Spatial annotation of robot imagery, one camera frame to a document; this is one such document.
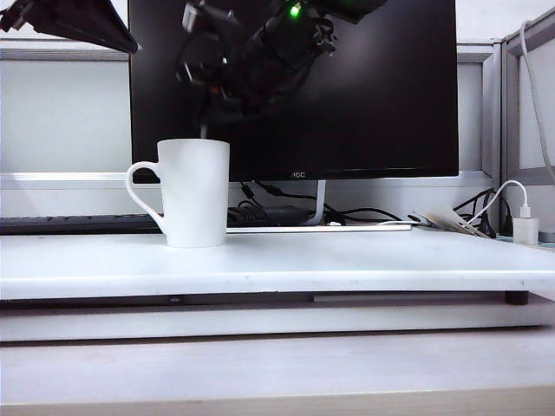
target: mug handle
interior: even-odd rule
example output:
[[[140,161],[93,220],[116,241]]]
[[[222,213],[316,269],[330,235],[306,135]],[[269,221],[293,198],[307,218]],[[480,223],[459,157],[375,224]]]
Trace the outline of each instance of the mug handle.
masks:
[[[133,174],[135,173],[135,171],[142,168],[150,169],[156,174],[156,176],[160,177],[157,163],[138,162],[127,169],[127,172],[125,174],[125,187],[127,188],[127,192],[129,193],[133,201],[135,201],[143,210],[145,210],[160,227],[162,232],[166,234],[166,220],[158,212],[148,206],[142,199],[140,199],[133,190]]]

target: white mug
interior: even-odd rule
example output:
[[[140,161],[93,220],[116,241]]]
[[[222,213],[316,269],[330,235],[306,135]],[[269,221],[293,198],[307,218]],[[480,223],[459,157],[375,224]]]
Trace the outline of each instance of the white mug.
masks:
[[[164,217],[133,190],[133,174],[146,168],[160,178]],[[131,198],[166,234],[172,247],[213,247],[225,241],[229,189],[229,144],[206,139],[158,142],[158,163],[138,162],[126,174]]]

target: green light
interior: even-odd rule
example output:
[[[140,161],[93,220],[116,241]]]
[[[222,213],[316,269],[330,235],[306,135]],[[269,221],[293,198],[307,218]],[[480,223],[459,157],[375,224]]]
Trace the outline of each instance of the green light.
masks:
[[[289,10],[289,14],[291,15],[291,17],[295,17],[295,18],[298,17],[300,12],[301,12],[300,3],[295,4],[293,7],[291,7],[291,10]]]

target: monitor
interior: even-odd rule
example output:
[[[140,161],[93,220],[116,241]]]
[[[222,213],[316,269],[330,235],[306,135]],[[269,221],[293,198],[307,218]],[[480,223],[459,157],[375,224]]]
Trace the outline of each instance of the monitor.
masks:
[[[455,1],[378,3],[358,23],[341,13],[325,16],[333,22],[334,50],[314,60],[282,105],[207,123],[209,139],[231,145],[231,181],[459,173]],[[232,10],[229,16],[249,37],[275,13],[272,0],[206,4]],[[200,135],[206,85],[184,80],[176,70],[183,66],[183,48],[197,40],[184,28],[186,5],[129,0],[129,28],[141,45],[130,60],[134,162],[156,161],[159,140]],[[212,39],[189,54],[200,59],[217,55],[209,50],[217,48]],[[135,177],[154,180],[151,172]]]

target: monitor stand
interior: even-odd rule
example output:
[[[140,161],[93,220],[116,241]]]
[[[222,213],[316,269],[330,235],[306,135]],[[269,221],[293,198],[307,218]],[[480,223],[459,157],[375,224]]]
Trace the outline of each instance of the monitor stand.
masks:
[[[314,217],[309,219],[307,222],[301,225],[320,225],[323,220],[323,206],[326,201],[326,181],[318,180],[317,194],[316,194],[316,212]]]
[[[228,234],[256,234],[256,233],[293,233],[293,232],[353,232],[353,231],[410,231],[410,224],[374,224],[374,225],[320,225],[323,221],[323,209],[326,199],[326,181],[318,180],[316,212],[308,221],[299,226],[291,227],[253,227],[228,228]]]

